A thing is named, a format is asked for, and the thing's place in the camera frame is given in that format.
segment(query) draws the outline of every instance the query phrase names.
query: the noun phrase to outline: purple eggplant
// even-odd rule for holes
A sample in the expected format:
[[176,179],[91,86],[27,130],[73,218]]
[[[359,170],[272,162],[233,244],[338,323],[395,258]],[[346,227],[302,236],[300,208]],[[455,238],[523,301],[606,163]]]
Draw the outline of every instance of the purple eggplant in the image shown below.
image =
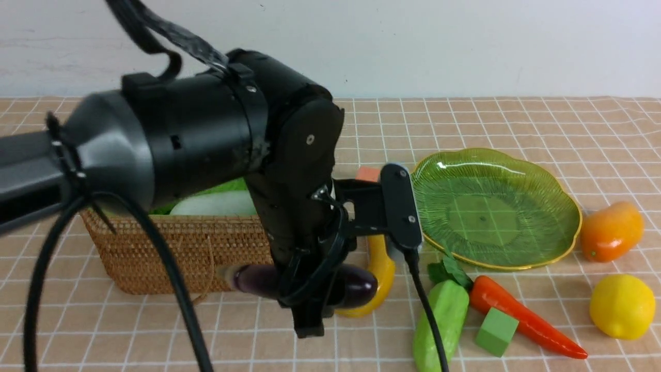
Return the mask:
[[[219,267],[219,277],[226,280],[234,291],[276,300],[279,275],[273,265],[236,265]],[[369,271],[354,265],[339,267],[335,285],[344,296],[336,308],[357,308],[368,304],[376,294],[378,282]]]

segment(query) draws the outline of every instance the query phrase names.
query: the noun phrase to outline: glass plate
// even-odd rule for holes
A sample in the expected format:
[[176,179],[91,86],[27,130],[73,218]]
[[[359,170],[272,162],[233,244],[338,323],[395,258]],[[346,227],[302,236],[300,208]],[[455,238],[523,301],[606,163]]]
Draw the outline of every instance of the glass plate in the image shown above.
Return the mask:
[[533,163],[469,148],[428,156],[411,178],[425,238],[467,263],[530,269],[562,259],[576,243],[580,208]]

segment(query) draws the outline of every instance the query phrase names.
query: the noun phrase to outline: green cube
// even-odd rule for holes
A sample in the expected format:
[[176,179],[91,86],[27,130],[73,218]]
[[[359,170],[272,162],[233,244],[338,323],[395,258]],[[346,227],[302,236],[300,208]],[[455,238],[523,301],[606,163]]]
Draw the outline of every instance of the green cube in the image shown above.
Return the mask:
[[475,337],[475,343],[496,357],[502,357],[512,342],[519,321],[491,308]]

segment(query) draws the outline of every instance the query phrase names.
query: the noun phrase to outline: white wall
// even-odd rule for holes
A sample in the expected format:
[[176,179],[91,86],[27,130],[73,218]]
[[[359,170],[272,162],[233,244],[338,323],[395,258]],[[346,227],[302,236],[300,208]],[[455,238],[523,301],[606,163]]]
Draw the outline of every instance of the white wall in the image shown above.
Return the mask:
[[[221,50],[258,49],[339,97],[661,96],[659,0],[145,0]],[[102,0],[0,0],[0,95],[159,73]],[[187,60],[186,75],[201,65]]]

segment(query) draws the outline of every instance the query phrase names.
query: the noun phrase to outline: white vegetable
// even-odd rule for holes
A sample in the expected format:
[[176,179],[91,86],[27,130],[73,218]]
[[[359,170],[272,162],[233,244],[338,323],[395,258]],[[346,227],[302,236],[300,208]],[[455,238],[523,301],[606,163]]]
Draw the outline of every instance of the white vegetable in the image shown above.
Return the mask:
[[182,200],[170,212],[186,216],[252,216],[257,214],[248,191],[225,191]]

